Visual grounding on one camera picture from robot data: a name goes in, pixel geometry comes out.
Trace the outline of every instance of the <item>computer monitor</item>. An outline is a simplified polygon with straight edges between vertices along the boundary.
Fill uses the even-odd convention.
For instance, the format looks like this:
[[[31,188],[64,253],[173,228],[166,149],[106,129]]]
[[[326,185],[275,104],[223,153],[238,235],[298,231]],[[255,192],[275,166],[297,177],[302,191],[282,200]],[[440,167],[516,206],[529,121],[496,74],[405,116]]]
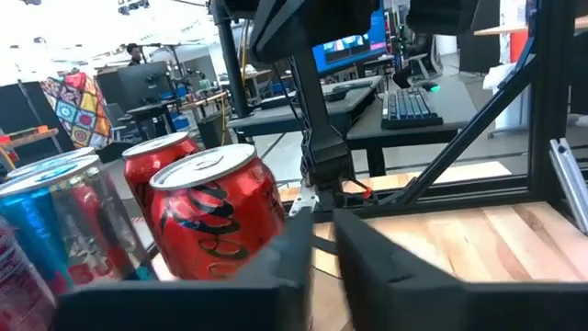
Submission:
[[[356,63],[377,58],[386,52],[386,21],[384,5],[371,15],[371,28],[363,35],[325,42],[312,48],[319,75],[341,71]]]
[[[165,62],[132,65],[118,69],[117,74],[126,95],[121,105],[125,110],[160,102],[163,96],[175,92]]]

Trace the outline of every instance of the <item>monitor screen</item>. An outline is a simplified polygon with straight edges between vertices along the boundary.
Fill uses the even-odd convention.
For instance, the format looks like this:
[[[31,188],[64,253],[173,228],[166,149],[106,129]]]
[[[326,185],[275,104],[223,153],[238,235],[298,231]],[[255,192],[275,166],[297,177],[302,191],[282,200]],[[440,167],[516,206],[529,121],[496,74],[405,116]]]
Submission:
[[[386,52],[384,6],[371,16],[371,28],[363,35],[326,42],[312,49],[319,74],[341,70]]]

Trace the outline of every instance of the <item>black cable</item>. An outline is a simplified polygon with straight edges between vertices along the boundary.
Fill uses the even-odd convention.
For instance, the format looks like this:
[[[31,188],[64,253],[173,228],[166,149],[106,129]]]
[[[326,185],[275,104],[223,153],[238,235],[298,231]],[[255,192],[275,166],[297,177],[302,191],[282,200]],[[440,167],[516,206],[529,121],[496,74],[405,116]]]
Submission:
[[[304,124],[302,123],[302,121],[298,117],[298,113],[296,112],[296,109],[294,108],[294,104],[292,104],[292,100],[290,100],[290,96],[288,95],[288,91],[286,90],[286,85],[284,84],[282,77],[279,75],[279,71],[277,70],[275,63],[272,63],[272,69],[274,70],[274,74],[276,74],[277,80],[279,80],[280,86],[282,86],[282,92],[284,93],[284,96],[286,97],[286,100],[288,101],[288,104],[290,105],[290,109],[292,110],[292,114],[294,114],[296,121],[300,125],[300,130],[302,132],[305,132]]]

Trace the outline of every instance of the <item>red soda can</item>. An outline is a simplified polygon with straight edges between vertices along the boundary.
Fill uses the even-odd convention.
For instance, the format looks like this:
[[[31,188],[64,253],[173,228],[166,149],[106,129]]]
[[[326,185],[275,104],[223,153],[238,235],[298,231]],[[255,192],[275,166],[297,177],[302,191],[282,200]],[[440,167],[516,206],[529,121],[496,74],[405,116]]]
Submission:
[[[125,160],[125,179],[141,207],[153,236],[155,236],[153,222],[149,217],[153,190],[149,180],[159,170],[197,151],[196,143],[188,137],[187,133],[178,132],[139,143],[122,153]]]
[[[276,180],[249,144],[177,161],[151,186],[155,240],[170,271],[183,280],[230,277],[285,221]]]
[[[0,331],[47,331],[55,301],[7,229],[0,223]]]

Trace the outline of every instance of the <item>person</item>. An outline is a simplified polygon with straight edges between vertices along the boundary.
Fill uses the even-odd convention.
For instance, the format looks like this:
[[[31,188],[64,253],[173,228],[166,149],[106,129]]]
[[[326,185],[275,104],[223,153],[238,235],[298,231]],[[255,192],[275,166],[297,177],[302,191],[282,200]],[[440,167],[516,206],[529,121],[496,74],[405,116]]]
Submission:
[[[136,43],[127,45],[127,53],[130,55],[129,66],[141,64],[141,49]]]
[[[415,33],[413,43],[406,48],[407,57],[413,57],[418,54],[427,53],[427,47],[431,47],[433,35],[426,33]],[[423,59],[425,67],[429,65],[428,59]],[[408,82],[408,78],[413,74],[413,69],[410,64],[402,68],[401,70],[394,73],[392,80],[399,88],[409,88],[411,83]]]

